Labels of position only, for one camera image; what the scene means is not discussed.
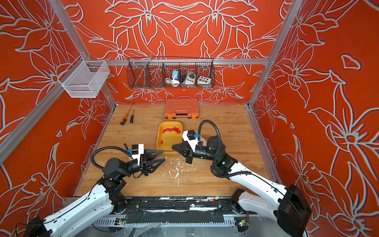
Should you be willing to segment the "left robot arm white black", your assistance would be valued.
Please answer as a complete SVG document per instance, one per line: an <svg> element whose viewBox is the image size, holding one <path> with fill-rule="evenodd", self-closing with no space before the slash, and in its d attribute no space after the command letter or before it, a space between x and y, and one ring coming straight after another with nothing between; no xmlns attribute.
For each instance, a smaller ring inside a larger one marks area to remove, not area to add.
<svg viewBox="0 0 379 237"><path fill-rule="evenodd" d="M95 156L104 150L116 150L130 160L124 162L118 158L109 159L104 166L95 161ZM165 162L159 157L162 150L145 149L136 144L127 146L106 146L95 150L90 157L91 163L103 172L103 176L90 191L65 208L41 219L35 217L25 225L25 237L74 237L100 218L111 214L122 214L130 210L122 189L126 185L125 177L139 178L149 176Z"/></svg>

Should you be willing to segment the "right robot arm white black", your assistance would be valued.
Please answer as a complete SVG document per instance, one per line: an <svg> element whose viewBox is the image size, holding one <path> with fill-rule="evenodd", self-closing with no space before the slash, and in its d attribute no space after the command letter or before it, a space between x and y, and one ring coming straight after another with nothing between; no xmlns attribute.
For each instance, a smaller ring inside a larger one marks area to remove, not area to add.
<svg viewBox="0 0 379 237"><path fill-rule="evenodd" d="M212 161L211 173L239 183L258 195L257 198L244 190L237 190L231 200L238 211L255 212L277 222L292 237L307 234L306 226L312 214L302 190L296 185L284 186L251 171L226 152L221 134L214 122L203 120L198 131L187 130L183 142L172 145L191 164L193 159Z"/></svg>

